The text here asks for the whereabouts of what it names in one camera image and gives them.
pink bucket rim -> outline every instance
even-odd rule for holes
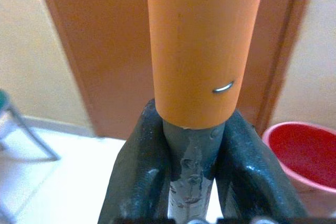
[[[263,142],[271,149],[270,145],[269,145],[269,136],[270,134],[274,131],[274,129],[280,127],[280,126],[283,126],[283,125],[305,125],[305,126],[310,126],[310,127],[315,127],[317,129],[320,129],[320,130],[324,130],[324,131],[327,131],[331,134],[334,134],[336,135],[336,130],[333,130],[333,129],[330,129],[330,128],[327,128],[327,127],[324,127],[324,126],[321,126],[321,125],[318,125],[318,124],[313,124],[313,123],[306,123],[306,122],[296,122],[296,121],[290,121],[290,122],[284,122],[284,123],[278,123],[278,124],[275,124],[273,126],[271,126],[270,128],[268,128],[264,134],[262,135],[262,139],[263,139]],[[329,193],[333,193],[333,194],[336,194],[336,188],[332,188],[332,187],[329,187],[329,186],[324,186],[324,185],[321,185],[319,183],[316,183],[310,179],[307,179],[303,176],[301,176],[300,174],[294,172],[292,169],[290,169],[289,167],[287,167],[283,162],[281,162],[279,159],[278,159],[283,171],[289,175],[291,178],[305,184],[305,185],[308,185],[310,187],[313,187],[313,188],[316,188],[316,189],[319,189],[319,190],[322,190],[322,191],[327,191]]]

wooden door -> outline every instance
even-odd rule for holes
[[[147,0],[46,1],[96,134],[127,138],[154,97]],[[294,3],[261,0],[238,101],[259,132],[274,106],[278,89],[270,87]]]

baseboard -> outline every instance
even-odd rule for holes
[[[80,136],[96,137],[94,131],[89,127],[27,115],[24,115],[23,118],[29,127],[42,128]]]

red bucket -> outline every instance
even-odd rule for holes
[[[336,131],[323,126],[286,122],[262,137],[313,216],[336,214]]]

metal stool leg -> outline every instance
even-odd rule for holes
[[[4,205],[0,205],[0,215],[2,215],[2,218],[8,223],[13,224],[15,223],[15,217],[9,213],[7,208]]]
[[[26,135],[29,136],[31,140],[33,140],[41,148],[41,150],[43,150],[47,155],[49,155],[52,158],[52,160],[56,161],[60,159],[60,156],[53,149],[51,149],[38,135],[36,135],[33,131],[30,130],[30,128],[26,125],[18,110],[12,104],[10,104],[8,111],[11,112],[13,119],[19,126],[22,127]]]
[[[7,149],[7,146],[4,143],[0,142],[0,151],[4,151],[6,149]]]

